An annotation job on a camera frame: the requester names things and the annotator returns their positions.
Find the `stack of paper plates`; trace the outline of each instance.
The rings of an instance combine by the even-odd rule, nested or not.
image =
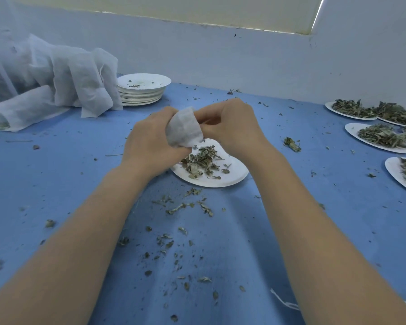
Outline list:
[[[124,106],[141,106],[160,100],[170,83],[163,75],[128,74],[117,79],[117,90]]]

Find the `left hand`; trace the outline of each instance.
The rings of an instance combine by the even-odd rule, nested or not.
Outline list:
[[[187,157],[192,148],[171,147],[165,136],[165,128],[177,112],[167,106],[137,122],[126,140],[120,167],[132,167],[151,180]]]

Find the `forearm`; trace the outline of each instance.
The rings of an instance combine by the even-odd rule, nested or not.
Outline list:
[[[146,182],[136,170],[108,173],[0,290],[0,324],[86,324],[125,219]]]
[[[246,165],[259,188],[307,324],[406,324],[406,304],[265,145]]]

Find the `white string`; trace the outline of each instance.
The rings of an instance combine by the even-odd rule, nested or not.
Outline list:
[[[296,304],[294,304],[294,303],[291,303],[291,302],[284,302],[283,300],[281,300],[281,298],[275,293],[275,291],[274,291],[273,289],[271,289],[270,292],[271,292],[272,294],[274,294],[274,295],[278,298],[278,300],[280,300],[280,301],[282,302],[282,304],[285,305],[286,307],[300,311],[298,305],[296,305]]]

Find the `right hand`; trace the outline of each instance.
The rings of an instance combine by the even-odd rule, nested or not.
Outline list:
[[[256,147],[269,143],[253,109],[239,98],[208,105],[194,114],[203,136],[218,141],[227,153],[241,161]]]

